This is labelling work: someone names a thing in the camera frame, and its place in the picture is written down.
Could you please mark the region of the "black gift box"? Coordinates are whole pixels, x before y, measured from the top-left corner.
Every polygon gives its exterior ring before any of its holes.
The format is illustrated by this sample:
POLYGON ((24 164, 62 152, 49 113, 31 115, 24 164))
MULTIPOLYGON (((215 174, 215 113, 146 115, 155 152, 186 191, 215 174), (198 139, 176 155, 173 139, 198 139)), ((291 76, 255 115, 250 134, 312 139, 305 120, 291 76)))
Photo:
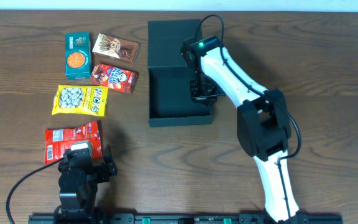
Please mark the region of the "black gift box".
POLYGON ((197 75, 181 55, 183 41, 195 34, 199 19, 149 21, 149 126, 211 124, 210 106, 191 99, 190 82, 197 75))

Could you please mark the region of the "red Hello Panda box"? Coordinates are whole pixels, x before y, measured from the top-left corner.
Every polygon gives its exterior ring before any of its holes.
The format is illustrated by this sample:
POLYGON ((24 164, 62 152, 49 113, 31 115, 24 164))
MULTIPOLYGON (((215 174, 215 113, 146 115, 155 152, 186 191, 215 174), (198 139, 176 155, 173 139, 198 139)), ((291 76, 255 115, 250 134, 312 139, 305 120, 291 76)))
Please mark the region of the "red Hello Panda box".
POLYGON ((122 93, 132 93, 137 76, 137 72, 99 63, 94 66, 90 82, 122 93))

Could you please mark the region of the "brown Pocky box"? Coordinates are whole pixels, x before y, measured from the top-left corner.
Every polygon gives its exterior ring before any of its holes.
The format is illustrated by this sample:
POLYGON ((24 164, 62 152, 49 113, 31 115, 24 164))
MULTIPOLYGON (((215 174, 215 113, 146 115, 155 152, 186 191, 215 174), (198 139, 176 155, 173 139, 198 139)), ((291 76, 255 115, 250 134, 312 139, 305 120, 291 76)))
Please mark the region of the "brown Pocky box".
POLYGON ((99 34, 94 42, 92 53, 135 63, 140 44, 111 35, 99 34))

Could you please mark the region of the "teal Chunkies cookie box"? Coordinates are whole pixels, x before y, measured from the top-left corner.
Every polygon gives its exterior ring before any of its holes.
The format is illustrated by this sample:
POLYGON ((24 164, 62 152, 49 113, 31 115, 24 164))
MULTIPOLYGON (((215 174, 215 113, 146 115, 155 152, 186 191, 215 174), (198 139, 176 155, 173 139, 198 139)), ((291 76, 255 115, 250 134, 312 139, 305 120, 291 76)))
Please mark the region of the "teal Chunkies cookie box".
POLYGON ((65 35, 65 75, 69 80, 89 78, 91 68, 91 42, 89 32, 65 35))

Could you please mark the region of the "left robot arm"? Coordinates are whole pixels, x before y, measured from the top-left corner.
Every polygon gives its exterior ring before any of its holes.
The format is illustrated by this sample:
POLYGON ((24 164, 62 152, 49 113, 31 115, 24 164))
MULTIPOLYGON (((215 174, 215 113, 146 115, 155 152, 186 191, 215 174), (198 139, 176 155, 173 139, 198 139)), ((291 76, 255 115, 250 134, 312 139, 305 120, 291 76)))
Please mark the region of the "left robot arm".
POLYGON ((74 143, 58 165, 61 204, 53 214, 53 223, 102 223, 103 214, 95 209, 98 184, 117 174, 110 146, 93 162, 89 141, 74 143))

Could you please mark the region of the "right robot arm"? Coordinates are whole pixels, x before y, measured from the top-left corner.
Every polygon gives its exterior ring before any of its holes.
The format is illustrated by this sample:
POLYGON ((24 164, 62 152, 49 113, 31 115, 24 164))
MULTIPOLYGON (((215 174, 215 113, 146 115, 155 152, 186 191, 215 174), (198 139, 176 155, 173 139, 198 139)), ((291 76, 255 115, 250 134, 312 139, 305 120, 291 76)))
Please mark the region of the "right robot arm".
POLYGON ((226 95, 237 110, 237 138, 257 164, 265 194, 265 210, 276 222, 291 222, 299 207, 287 169, 288 140, 297 127, 279 90, 269 91, 233 61, 215 36, 183 41, 181 54, 198 75, 190 83, 191 99, 210 105, 226 95))

